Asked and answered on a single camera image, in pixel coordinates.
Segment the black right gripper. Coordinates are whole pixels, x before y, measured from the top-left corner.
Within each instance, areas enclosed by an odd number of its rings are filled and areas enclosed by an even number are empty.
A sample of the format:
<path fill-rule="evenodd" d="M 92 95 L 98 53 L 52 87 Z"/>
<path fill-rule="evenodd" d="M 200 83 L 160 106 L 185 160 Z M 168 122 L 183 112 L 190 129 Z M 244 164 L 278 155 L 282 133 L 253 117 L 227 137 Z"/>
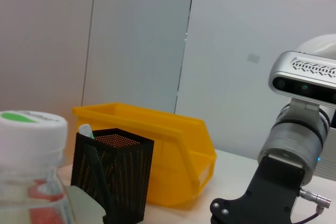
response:
<path fill-rule="evenodd" d="M 304 174 L 303 168 L 263 157 L 240 198 L 212 201 L 211 223 L 291 223 Z"/>

